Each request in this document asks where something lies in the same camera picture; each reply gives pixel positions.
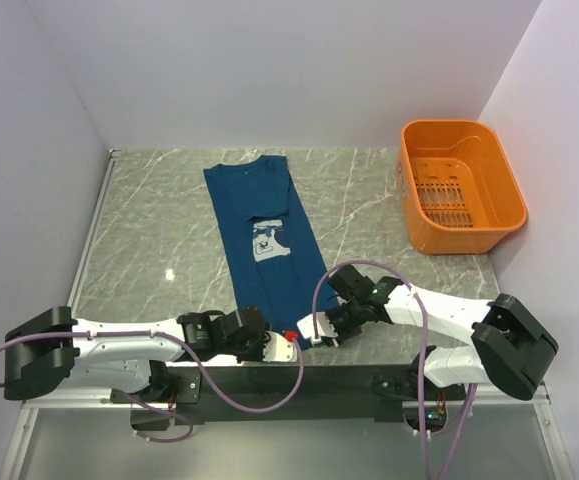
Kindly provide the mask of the blue t shirt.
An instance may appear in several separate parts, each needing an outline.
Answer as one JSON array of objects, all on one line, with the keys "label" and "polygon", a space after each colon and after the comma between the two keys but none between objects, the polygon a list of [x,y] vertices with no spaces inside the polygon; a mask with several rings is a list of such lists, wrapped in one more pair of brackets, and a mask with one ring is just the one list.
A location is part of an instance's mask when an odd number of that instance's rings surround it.
[{"label": "blue t shirt", "polygon": [[276,332],[296,332],[327,267],[287,158],[262,155],[203,173],[237,306],[257,308]]}]

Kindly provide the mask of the orange plastic basket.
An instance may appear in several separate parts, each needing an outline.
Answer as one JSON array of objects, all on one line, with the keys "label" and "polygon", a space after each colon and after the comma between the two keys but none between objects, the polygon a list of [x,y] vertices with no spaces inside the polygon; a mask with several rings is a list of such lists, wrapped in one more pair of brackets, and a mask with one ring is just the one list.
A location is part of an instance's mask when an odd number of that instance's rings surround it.
[{"label": "orange plastic basket", "polygon": [[497,135],[478,121],[405,125],[396,180],[410,244],[426,255],[485,254],[528,217]]}]

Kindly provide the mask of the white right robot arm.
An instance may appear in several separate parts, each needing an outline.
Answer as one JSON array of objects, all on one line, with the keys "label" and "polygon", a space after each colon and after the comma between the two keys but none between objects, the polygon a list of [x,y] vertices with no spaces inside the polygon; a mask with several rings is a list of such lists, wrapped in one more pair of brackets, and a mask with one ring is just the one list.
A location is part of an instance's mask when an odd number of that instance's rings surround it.
[{"label": "white right robot arm", "polygon": [[459,341],[459,346],[428,347],[408,374],[413,395],[429,399],[441,388],[491,384],[528,401],[552,365],[559,344],[512,295],[493,300],[466,299],[406,283],[397,276],[373,281],[346,264],[328,279],[342,304],[309,320],[327,340],[360,333],[366,323],[415,326]]}]

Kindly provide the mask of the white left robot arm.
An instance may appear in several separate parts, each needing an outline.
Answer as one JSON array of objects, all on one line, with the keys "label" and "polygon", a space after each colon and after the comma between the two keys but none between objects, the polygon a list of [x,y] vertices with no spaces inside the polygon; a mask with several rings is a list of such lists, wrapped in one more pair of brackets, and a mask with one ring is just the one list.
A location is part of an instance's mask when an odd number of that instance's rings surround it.
[{"label": "white left robot arm", "polygon": [[67,306],[51,308],[11,330],[5,351],[4,397],[29,400],[65,388],[111,388],[145,401],[169,388],[169,362],[286,362],[295,349],[271,331],[254,307],[226,314],[192,312],[152,323],[101,323],[75,319]]}]

